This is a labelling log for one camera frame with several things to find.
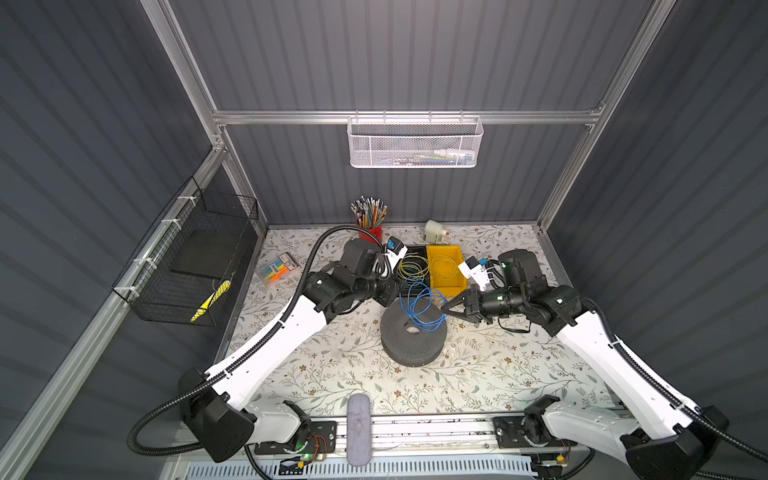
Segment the grey perforated cable spool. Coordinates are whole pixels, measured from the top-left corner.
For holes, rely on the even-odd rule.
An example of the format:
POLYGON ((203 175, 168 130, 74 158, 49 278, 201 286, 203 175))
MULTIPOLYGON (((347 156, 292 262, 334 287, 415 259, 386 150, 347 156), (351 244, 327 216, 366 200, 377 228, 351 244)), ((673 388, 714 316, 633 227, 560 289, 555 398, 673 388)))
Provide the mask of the grey perforated cable spool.
POLYGON ((380 321, 383 350, 396 363, 423 367, 442 352, 448 327, 440 308, 427 298, 414 307, 396 301, 384 311, 380 321))

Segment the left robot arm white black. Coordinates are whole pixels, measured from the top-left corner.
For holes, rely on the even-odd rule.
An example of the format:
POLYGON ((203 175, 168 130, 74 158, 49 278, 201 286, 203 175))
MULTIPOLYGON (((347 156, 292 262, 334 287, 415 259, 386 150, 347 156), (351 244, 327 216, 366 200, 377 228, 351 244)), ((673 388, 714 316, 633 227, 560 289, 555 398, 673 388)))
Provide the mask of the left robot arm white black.
POLYGON ((276 317, 206 371, 186 372, 180 378, 178 395, 134 424, 126 439, 130 451, 165 457, 203 450, 220 463, 249 444, 299 445, 304 441, 308 417, 288 401, 276 406, 257 401, 257 390, 287 357, 335 318, 352 313, 368 300, 390 305, 399 292, 396 268, 408 251, 396 237, 381 242, 361 227, 341 225, 321 234, 308 263, 329 237, 346 231, 355 236, 344 245, 339 260, 319 270, 304 267, 290 301, 276 317), (169 410, 180 412, 194 442, 171 447, 142 444, 141 431, 169 410))

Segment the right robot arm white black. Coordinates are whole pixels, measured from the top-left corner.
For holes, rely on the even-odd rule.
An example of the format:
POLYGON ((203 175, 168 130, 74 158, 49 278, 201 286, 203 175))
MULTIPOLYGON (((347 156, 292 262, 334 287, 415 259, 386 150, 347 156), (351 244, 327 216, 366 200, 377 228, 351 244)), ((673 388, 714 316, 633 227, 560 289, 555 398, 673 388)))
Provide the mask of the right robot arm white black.
POLYGON ((719 409, 699 407, 627 347, 593 300, 568 285, 549 286, 533 252, 471 257, 458 269, 474 285, 448 301, 444 314, 472 323, 525 316, 585 361, 629 411, 623 417, 577 408, 545 394, 515 427, 531 446, 574 441, 623 462, 640 479, 704 476, 720 442, 766 461, 765 452, 727 433, 729 421, 719 409))

